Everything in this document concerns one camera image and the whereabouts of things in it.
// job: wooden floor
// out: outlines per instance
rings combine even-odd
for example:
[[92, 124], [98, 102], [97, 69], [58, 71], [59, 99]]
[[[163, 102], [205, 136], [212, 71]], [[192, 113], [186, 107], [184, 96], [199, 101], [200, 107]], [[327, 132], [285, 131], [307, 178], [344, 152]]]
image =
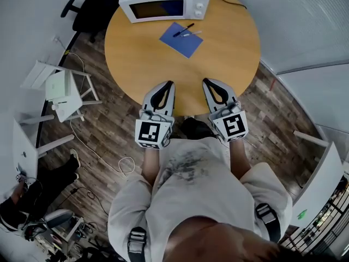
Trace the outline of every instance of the wooden floor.
[[[73, 120], [72, 127], [84, 143], [115, 169], [118, 170], [118, 161], [122, 157], [131, 156], [136, 164], [133, 174], [139, 173], [143, 150], [134, 142], [134, 124], [140, 105], [130, 99], [110, 75], [104, 56], [104, 34], [99, 34], [94, 44], [88, 41], [88, 35], [80, 34], [71, 52], [83, 59], [85, 71], [93, 75], [92, 81], [103, 101], [100, 105], [84, 106], [82, 112], [86, 121]], [[75, 55], [68, 55], [64, 66], [82, 70], [82, 63]], [[292, 134], [298, 130], [318, 136], [302, 108], [278, 82], [269, 90], [273, 79], [260, 65], [253, 82], [239, 97], [249, 124], [245, 147], [251, 164], [269, 163], [292, 198], [295, 198], [300, 186], [306, 183], [316, 168], [314, 157], [321, 157], [323, 150]], [[80, 87], [81, 79], [77, 78], [77, 83]], [[44, 123], [41, 142], [54, 141], [71, 133], [69, 122], [60, 123], [55, 119]], [[67, 187], [55, 204], [68, 196], [73, 188], [83, 186], [92, 190], [108, 211], [125, 177], [105, 165], [78, 139], [54, 149], [40, 160], [40, 164], [50, 169], [62, 165], [67, 161], [71, 147], [77, 150], [81, 158], [80, 179]], [[133, 168], [133, 163], [123, 160], [121, 166], [128, 171]], [[85, 189], [78, 190], [62, 206], [83, 216], [87, 222], [96, 222], [101, 231], [105, 230], [107, 216], [97, 200], [87, 197]], [[106, 233], [95, 231], [94, 234], [107, 240]]]

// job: round wooden table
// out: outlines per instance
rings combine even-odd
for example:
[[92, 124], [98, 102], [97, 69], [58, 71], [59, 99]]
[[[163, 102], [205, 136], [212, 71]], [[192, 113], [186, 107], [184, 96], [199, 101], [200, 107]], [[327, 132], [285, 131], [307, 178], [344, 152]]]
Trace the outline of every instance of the round wooden table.
[[[173, 23], [202, 30], [203, 42], [187, 59], [159, 40]], [[208, 113], [202, 80], [230, 85], [237, 96], [251, 83], [260, 60], [258, 31], [248, 11], [222, 0], [210, 0], [203, 20], [131, 23], [121, 8], [112, 17], [105, 37], [108, 68], [120, 88], [142, 104], [157, 84], [176, 84], [174, 115]]]

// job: microwave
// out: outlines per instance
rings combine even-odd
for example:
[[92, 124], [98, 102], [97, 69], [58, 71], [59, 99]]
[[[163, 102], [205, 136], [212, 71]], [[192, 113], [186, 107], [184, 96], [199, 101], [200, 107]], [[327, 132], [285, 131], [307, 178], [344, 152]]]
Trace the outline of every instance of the microwave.
[[119, 0], [130, 22], [202, 20], [209, 0]]

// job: white t-shirt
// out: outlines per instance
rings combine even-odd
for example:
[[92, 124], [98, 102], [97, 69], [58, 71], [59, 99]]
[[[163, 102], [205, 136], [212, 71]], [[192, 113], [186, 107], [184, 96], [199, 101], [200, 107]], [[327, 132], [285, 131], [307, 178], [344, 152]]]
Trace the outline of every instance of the white t-shirt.
[[172, 230], [187, 218], [203, 216], [253, 231], [269, 240], [255, 207], [268, 203], [280, 222], [281, 235], [292, 216], [292, 199], [267, 163], [240, 180], [225, 161], [218, 139], [171, 139], [160, 152], [160, 172], [153, 187], [140, 175], [129, 177], [109, 213], [108, 234], [115, 251], [130, 261], [130, 231], [142, 222], [147, 231], [146, 262], [162, 262]]

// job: black office chair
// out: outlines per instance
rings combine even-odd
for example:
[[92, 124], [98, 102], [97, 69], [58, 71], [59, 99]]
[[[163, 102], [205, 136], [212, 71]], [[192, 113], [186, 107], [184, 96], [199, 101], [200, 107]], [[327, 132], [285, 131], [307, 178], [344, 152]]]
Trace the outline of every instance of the black office chair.
[[91, 33], [89, 41], [93, 43], [98, 32], [107, 29], [113, 14], [119, 7], [119, 0], [85, 0], [81, 8], [74, 6], [74, 1], [69, 0], [61, 17], [65, 17], [70, 10], [76, 12], [73, 30]]

